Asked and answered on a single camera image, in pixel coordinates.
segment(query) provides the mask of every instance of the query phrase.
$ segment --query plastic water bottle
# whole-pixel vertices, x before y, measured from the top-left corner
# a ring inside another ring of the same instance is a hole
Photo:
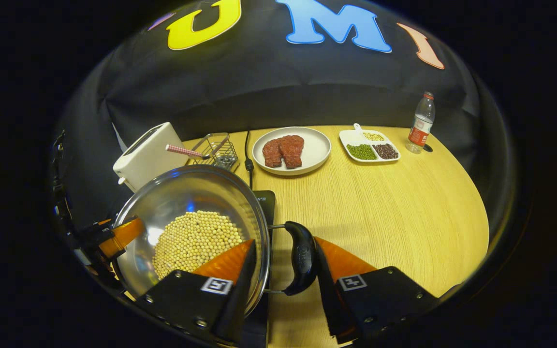
[[[431,133],[431,126],[435,119],[435,105],[433,105],[433,93],[425,92],[420,103],[416,107],[414,115],[414,124],[411,126],[410,134],[407,137],[408,142],[405,147],[415,154],[422,151],[429,133]]]

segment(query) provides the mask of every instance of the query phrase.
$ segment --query blue letter m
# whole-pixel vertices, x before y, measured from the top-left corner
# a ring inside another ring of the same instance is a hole
[[[319,44],[323,35],[315,31],[313,21],[317,22],[334,41],[342,44],[347,39],[352,27],[356,27],[356,36],[352,42],[356,46],[390,53],[391,47],[375,22],[375,13],[361,7],[345,5],[335,14],[328,7],[316,0],[276,0],[285,4],[292,14],[293,33],[287,35],[292,44]]]

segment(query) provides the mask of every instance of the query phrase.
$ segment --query black cable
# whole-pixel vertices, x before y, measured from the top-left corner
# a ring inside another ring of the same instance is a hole
[[[248,137],[250,136],[250,130],[246,132],[246,140],[244,141],[244,156],[246,157],[246,161],[244,161],[244,167],[248,171],[248,186],[252,189],[252,169],[254,168],[252,165],[252,161],[248,158]]]

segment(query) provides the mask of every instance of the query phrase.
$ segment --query yellow letter u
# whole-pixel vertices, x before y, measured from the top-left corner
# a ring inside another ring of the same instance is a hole
[[[186,49],[197,46],[201,42],[212,40],[234,26],[242,14],[240,0],[219,0],[212,4],[212,7],[214,6],[219,7],[219,19],[210,27],[200,31],[192,30],[195,16],[202,10],[187,14],[166,27],[169,31],[169,37],[167,38],[169,48]]]

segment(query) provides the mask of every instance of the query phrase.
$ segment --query round table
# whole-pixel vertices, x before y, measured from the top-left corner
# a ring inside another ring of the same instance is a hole
[[[313,235],[335,243],[377,268],[395,266],[439,297],[477,269],[489,242],[489,227],[477,188],[447,148],[433,134],[433,152],[405,148],[409,129],[362,125],[387,136],[401,159],[360,163],[350,159],[338,133],[353,126],[310,126],[332,143],[327,162],[299,176],[270,174],[256,165],[254,190],[276,194],[275,223],[306,226]],[[267,130],[252,130],[248,154]],[[248,182],[244,166],[246,132],[230,134],[241,160],[235,174]],[[192,148],[199,139],[185,141]],[[270,288],[292,281],[292,240],[282,230],[272,240]],[[270,294],[269,347],[336,348],[323,314],[319,285],[288,297]]]

